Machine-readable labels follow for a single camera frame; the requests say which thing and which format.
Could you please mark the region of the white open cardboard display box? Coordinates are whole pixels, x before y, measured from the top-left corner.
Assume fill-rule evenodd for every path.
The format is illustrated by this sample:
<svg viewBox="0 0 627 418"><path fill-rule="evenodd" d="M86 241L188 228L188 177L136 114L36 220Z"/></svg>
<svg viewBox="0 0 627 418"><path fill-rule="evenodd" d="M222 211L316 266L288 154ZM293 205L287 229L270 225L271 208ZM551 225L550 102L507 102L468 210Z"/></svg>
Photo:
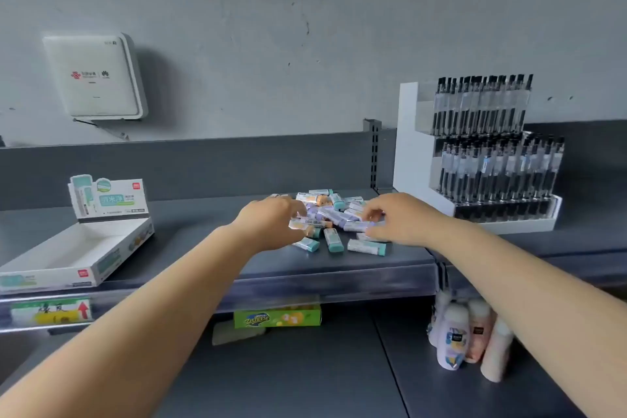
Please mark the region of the white open cardboard display box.
<svg viewBox="0 0 627 418"><path fill-rule="evenodd" d="M0 294L98 287L154 233L142 178L70 178L76 223L0 266Z"/></svg>

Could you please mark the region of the peach bottle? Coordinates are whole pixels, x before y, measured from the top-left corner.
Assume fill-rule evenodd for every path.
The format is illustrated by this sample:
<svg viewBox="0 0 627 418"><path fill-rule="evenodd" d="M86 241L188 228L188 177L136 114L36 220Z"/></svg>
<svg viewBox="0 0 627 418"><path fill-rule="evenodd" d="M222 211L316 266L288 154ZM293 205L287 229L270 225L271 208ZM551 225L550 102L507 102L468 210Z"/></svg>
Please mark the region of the peach bottle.
<svg viewBox="0 0 627 418"><path fill-rule="evenodd" d="M469 343L465 362L479 362L487 348L494 324L494 314L489 303L482 298L470 299L467 303L469 311Z"/></svg>

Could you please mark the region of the plain white bottle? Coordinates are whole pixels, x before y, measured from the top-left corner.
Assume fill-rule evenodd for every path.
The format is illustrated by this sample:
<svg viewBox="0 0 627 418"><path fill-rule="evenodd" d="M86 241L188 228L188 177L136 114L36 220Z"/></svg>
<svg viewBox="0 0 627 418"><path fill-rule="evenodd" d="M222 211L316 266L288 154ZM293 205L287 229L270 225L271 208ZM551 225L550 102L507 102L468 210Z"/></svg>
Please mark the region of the plain white bottle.
<svg viewBox="0 0 627 418"><path fill-rule="evenodd" d="M435 295L430 323L427 327L427 337L431 346L437 347L440 325L446 309L451 303L452 295L449 290L441 289Z"/></svg>

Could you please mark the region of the white wall router box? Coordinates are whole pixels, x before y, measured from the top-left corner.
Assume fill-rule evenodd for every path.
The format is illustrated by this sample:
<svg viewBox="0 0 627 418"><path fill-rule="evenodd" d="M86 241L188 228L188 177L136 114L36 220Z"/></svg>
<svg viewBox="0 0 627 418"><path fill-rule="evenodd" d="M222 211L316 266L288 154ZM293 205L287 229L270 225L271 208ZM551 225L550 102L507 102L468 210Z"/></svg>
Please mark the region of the white wall router box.
<svg viewBox="0 0 627 418"><path fill-rule="evenodd" d="M136 47L128 34L51 34L42 41L71 118L135 121L148 115Z"/></svg>

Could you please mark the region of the person's left hand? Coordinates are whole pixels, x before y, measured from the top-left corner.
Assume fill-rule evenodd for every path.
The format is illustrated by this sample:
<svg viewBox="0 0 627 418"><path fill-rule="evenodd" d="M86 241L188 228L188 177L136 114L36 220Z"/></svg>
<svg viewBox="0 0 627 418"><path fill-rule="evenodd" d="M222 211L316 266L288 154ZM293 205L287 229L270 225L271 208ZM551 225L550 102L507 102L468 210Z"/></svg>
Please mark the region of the person's left hand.
<svg viewBox="0 0 627 418"><path fill-rule="evenodd" d="M300 242L305 232L289 228L291 218L278 215L274 197L255 200L247 204L231 222L254 253L276 250Z"/></svg>

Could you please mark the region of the white tiered pen stand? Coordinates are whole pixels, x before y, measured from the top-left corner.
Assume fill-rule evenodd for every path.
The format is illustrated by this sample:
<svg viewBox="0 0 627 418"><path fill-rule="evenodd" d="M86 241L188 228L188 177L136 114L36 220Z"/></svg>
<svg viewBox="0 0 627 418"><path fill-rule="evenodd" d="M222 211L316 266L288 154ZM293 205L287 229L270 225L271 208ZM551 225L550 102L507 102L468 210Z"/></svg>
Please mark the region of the white tiered pen stand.
<svg viewBox="0 0 627 418"><path fill-rule="evenodd" d="M435 81L401 84L399 89L393 187L427 202L443 214L481 224L497 234L552 231L562 198L515 203L454 203L429 186L434 171L436 139L427 132L427 100Z"/></svg>

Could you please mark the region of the cream bottle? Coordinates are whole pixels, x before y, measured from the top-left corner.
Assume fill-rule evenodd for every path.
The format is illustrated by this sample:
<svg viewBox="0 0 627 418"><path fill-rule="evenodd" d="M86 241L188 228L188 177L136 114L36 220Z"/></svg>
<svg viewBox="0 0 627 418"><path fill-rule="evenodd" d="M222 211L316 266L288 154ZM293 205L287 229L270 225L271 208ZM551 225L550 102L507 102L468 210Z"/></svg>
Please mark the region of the cream bottle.
<svg viewBox="0 0 627 418"><path fill-rule="evenodd" d="M514 333L502 319L497 316L492 328L488 345L483 354L480 371L490 382L502 381L513 343Z"/></svg>

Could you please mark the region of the person's right forearm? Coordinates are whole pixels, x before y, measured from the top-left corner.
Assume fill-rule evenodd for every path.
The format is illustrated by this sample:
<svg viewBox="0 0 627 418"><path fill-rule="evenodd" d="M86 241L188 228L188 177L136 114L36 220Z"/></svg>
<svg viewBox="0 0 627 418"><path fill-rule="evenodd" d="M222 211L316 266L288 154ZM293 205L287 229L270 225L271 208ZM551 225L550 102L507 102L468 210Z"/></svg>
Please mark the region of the person's right forearm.
<svg viewBox="0 0 627 418"><path fill-rule="evenodd" d="M420 231L582 413L627 418L627 303L478 225L435 216Z"/></svg>

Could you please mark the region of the short row of black pens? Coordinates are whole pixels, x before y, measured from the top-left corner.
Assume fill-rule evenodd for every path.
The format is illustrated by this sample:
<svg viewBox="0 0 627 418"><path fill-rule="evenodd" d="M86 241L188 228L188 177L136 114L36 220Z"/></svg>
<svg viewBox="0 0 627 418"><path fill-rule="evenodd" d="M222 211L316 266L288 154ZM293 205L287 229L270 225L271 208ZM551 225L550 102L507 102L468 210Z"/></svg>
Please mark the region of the short row of black pens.
<svg viewBox="0 0 627 418"><path fill-rule="evenodd" d="M522 136L534 74L441 77L427 100L435 137Z"/></svg>

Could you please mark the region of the pile of small pastel erasers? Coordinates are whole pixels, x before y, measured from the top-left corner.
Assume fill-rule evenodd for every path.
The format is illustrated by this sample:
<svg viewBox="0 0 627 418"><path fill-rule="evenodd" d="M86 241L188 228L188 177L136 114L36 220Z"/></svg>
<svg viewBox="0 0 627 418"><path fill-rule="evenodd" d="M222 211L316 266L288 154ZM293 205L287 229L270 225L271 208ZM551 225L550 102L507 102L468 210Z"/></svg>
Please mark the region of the pile of small pastel erasers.
<svg viewBox="0 0 627 418"><path fill-rule="evenodd" d="M364 221L362 210L365 201L362 197L342 197L331 189L310 190L295 195L301 200L308 211L309 218L326 220L333 223L331 229L308 229L305 237L293 246L308 253L321 250L325 243L327 251L332 255L355 252L376 257L384 257L387 253L386 242L372 242L365 233L345 232L342 222Z"/></svg>

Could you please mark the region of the white bottle with colourful print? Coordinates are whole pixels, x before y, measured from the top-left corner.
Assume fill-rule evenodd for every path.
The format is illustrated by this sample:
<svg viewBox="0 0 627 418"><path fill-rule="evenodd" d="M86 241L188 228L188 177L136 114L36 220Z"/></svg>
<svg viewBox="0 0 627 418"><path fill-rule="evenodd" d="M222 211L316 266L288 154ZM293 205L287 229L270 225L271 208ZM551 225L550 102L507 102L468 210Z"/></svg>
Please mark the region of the white bottle with colourful print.
<svg viewBox="0 0 627 418"><path fill-rule="evenodd" d="M436 354L439 365L456 371L464 362L470 340L470 314L466 304L451 303L438 330Z"/></svg>

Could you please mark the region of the shelf label with red arrow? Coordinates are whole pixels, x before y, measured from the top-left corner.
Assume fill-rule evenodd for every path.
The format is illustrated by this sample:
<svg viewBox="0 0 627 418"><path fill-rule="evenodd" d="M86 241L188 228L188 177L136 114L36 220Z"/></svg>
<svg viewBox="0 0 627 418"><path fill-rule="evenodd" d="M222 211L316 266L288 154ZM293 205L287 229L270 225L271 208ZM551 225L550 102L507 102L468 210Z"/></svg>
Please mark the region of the shelf label with red arrow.
<svg viewBox="0 0 627 418"><path fill-rule="evenodd" d="M86 297L14 303L10 315L16 327L59 326L93 321L90 299Z"/></svg>

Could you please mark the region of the person's left forearm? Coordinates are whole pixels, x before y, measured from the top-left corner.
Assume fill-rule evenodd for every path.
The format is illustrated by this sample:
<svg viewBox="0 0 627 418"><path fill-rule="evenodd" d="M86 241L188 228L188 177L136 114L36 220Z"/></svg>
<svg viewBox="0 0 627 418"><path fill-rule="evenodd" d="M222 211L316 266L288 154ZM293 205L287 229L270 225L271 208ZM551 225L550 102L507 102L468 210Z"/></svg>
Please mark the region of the person's left forearm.
<svg viewBox="0 0 627 418"><path fill-rule="evenodd" d="M13 385L0 418L150 416L251 256L216 229Z"/></svg>

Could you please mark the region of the green printed carton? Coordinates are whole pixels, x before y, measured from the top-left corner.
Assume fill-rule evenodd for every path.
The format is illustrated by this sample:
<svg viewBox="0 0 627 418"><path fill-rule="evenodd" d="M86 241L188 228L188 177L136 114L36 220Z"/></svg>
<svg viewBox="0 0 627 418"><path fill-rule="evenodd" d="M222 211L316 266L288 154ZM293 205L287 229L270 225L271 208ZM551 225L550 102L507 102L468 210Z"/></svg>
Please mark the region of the green printed carton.
<svg viewBox="0 0 627 418"><path fill-rule="evenodd" d="M255 311L235 311L235 328L318 327L322 309L318 304Z"/></svg>

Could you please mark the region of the grey metal shelf unit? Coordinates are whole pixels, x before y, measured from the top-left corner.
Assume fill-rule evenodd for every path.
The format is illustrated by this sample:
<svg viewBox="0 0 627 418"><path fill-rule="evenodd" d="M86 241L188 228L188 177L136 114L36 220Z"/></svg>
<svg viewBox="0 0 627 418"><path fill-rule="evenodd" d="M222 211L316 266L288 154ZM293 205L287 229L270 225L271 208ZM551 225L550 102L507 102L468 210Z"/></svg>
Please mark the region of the grey metal shelf unit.
<svg viewBox="0 0 627 418"><path fill-rule="evenodd" d="M251 258L291 246L304 214L254 200L0 395L0 418L148 418ZM627 418L627 303L407 193L370 200L366 234L448 259L589 418Z"/></svg>

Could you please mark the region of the orange eraser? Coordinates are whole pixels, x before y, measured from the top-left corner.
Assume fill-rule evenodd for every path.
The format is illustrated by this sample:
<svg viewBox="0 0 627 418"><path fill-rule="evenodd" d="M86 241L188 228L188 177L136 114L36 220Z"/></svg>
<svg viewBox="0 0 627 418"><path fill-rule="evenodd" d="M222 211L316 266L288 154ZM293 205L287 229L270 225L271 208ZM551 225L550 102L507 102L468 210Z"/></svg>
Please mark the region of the orange eraser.
<svg viewBox="0 0 627 418"><path fill-rule="evenodd" d="M288 226L291 229L306 231L308 229L331 229L333 223L309 217L294 217L290 219Z"/></svg>

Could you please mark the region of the person's right hand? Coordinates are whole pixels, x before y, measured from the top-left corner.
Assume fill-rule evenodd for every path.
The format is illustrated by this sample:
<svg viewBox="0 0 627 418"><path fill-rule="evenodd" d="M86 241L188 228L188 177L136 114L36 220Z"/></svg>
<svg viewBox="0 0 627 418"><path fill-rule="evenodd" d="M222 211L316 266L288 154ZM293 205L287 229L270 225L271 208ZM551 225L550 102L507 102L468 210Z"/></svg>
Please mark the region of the person's right hand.
<svg viewBox="0 0 627 418"><path fill-rule="evenodd" d="M369 200L362 219L385 220L370 229L389 229L389 241L405 246L436 247L451 224L451 217L407 193L386 193Z"/></svg>

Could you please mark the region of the long row of black pens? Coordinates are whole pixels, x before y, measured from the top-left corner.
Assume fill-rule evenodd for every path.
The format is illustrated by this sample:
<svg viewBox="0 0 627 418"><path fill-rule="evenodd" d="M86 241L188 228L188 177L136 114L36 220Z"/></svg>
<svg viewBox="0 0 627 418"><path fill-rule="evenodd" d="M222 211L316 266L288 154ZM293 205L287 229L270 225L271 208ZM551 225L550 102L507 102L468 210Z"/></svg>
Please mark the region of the long row of black pens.
<svg viewBox="0 0 627 418"><path fill-rule="evenodd" d="M429 186L468 205L549 200L565 151L564 137L529 131L438 137Z"/></svg>

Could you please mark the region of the grey slotted shelf post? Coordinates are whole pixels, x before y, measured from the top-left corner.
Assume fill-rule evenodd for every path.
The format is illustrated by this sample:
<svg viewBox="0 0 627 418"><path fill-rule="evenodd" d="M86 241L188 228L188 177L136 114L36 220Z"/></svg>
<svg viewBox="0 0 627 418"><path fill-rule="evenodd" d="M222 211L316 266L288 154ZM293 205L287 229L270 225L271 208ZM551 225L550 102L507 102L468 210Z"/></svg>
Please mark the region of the grey slotted shelf post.
<svg viewBox="0 0 627 418"><path fill-rule="evenodd" d="M376 119L363 119L363 129L371 138L370 154L370 187L378 191L378 157L379 157L379 135L382 129L382 122Z"/></svg>

